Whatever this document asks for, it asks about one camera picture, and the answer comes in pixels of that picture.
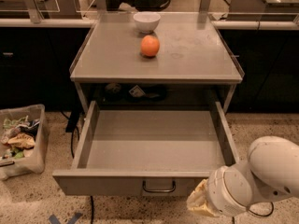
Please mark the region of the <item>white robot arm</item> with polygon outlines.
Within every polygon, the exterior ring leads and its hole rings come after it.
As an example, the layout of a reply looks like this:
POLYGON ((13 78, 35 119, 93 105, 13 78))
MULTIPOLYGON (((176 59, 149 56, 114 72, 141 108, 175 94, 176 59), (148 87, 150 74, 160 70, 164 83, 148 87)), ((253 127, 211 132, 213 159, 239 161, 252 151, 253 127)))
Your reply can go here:
POLYGON ((299 197, 299 145, 277 136, 254 140, 247 158, 222 166, 202 180, 187 199, 196 215, 235 217, 256 203, 299 197))

